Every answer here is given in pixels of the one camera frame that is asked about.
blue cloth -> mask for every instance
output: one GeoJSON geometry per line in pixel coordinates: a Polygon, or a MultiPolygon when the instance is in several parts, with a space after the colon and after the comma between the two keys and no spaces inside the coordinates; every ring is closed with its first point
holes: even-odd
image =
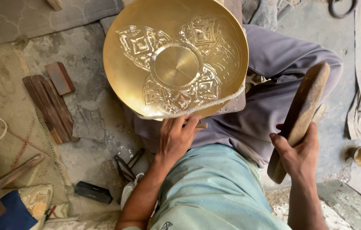
{"type": "Polygon", "coordinates": [[[7,209],[0,216],[0,230],[28,230],[38,222],[28,212],[17,190],[9,192],[0,201],[7,209]]]}
{"type": "Polygon", "coordinates": [[[222,144],[189,150],[158,198],[152,230],[290,229],[271,214],[257,165],[222,144]]]}

hand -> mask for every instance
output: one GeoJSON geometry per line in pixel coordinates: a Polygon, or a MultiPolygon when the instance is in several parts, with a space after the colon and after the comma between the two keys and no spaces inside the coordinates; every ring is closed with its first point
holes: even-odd
{"type": "Polygon", "coordinates": [[[172,166],[186,153],[192,144],[193,138],[202,128],[196,128],[200,120],[199,115],[188,118],[183,115],[178,118],[164,119],[159,135],[159,151],[155,161],[170,170],[172,166]]]}
{"type": "MultiPolygon", "coordinates": [[[[276,125],[281,130],[282,124],[276,125]]],[[[270,133],[271,142],[279,152],[281,162],[285,171],[291,176],[293,182],[316,180],[318,160],[318,129],[314,122],[311,122],[302,142],[292,148],[287,139],[270,133]]]]}

leg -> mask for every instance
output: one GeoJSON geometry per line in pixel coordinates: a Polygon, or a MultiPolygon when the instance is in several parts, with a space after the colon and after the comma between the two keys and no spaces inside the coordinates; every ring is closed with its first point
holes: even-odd
{"type": "MultiPolygon", "coordinates": [[[[249,71],[270,78],[246,94],[246,107],[239,112],[202,119],[209,128],[199,132],[192,148],[211,143],[234,147],[260,167],[270,160],[273,146],[268,134],[283,123],[294,95],[308,68],[326,61],[331,66],[322,99],[334,89],[342,75],[342,60],[318,44],[297,40],[256,25],[244,25],[249,45],[249,71]]],[[[156,152],[160,122],[142,120],[130,109],[126,114],[146,146],[156,152]]]]}

patterned rug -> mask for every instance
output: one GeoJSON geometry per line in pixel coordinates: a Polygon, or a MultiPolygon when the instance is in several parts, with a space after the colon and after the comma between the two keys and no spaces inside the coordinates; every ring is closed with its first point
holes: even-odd
{"type": "Polygon", "coordinates": [[[54,11],[46,0],[0,0],[0,43],[34,38],[118,14],[121,0],[62,0],[54,11]]]}
{"type": "MultiPolygon", "coordinates": [[[[20,50],[12,44],[0,45],[0,117],[9,128],[0,140],[0,176],[14,169],[35,154],[45,159],[33,169],[9,184],[8,188],[22,188],[34,185],[53,184],[52,203],[68,201],[67,193],[71,183],[64,175],[57,149],[48,129],[42,125],[33,102],[28,95],[22,78],[29,71],[20,50]]],[[[0,122],[0,135],[4,125],[0,122]]]]}

brass plate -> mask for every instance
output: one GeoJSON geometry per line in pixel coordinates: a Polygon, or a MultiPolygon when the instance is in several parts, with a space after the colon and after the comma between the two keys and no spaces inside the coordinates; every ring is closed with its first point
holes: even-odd
{"type": "MultiPolygon", "coordinates": [[[[136,0],[111,25],[103,61],[132,110],[168,116],[236,93],[248,47],[239,22],[214,0],[136,0]]],[[[209,116],[226,103],[198,113],[209,116]]]]}

